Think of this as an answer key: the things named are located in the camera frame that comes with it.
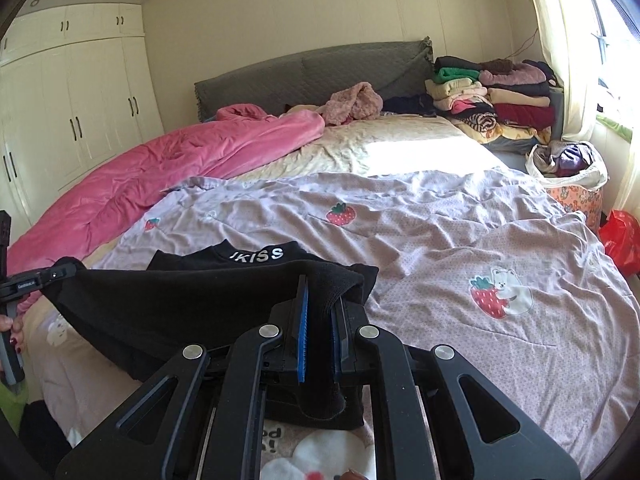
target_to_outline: cable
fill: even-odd
[[[526,40],[524,40],[524,42],[520,45],[520,48],[517,49],[512,54],[509,54],[507,56],[507,58],[518,56],[519,54],[522,54],[525,50],[527,50],[531,45],[533,45],[533,42],[534,42],[534,40],[536,38],[536,34],[538,33],[538,31],[539,31],[539,29],[536,27],[536,30],[534,31],[534,33],[531,36],[529,36]]]

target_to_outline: strawberry print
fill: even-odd
[[[344,202],[338,202],[331,208],[331,211],[326,214],[326,219],[333,225],[347,225],[356,219],[356,211]]]
[[[476,276],[471,280],[471,297],[476,305],[494,319],[502,319],[506,316],[504,308],[509,305],[509,301],[500,300],[497,293],[498,289],[489,279]]]
[[[151,218],[147,220],[145,223],[145,232],[151,231],[151,229],[154,229],[155,227],[157,227],[159,223],[160,223],[159,218]]]

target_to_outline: silver bolt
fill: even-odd
[[[372,325],[361,326],[358,332],[360,332],[360,335],[362,337],[365,337],[367,339],[375,339],[380,335],[380,330]]]
[[[182,351],[182,357],[186,359],[197,359],[202,355],[204,350],[200,345],[189,345]]]
[[[434,352],[436,354],[436,357],[439,357],[440,359],[444,359],[445,361],[448,361],[449,359],[453,359],[453,356],[456,354],[453,351],[453,348],[447,345],[436,346],[436,349],[434,350]]]
[[[280,329],[275,325],[262,325],[258,333],[262,337],[271,338],[276,337],[280,333]]]

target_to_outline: human hand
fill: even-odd
[[[7,316],[0,316],[0,332],[11,331],[11,344],[14,346],[15,351],[22,352],[22,345],[24,343],[24,333],[22,332],[22,318],[17,317],[11,319]]]
[[[344,475],[340,477],[340,480],[367,480],[367,478],[362,476],[357,471],[349,469]]]

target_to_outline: headboard cover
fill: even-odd
[[[323,105],[331,94],[368,81],[383,99],[424,93],[433,75],[430,38],[360,43],[278,57],[197,82],[198,118],[219,108],[252,103],[279,115],[285,104]]]

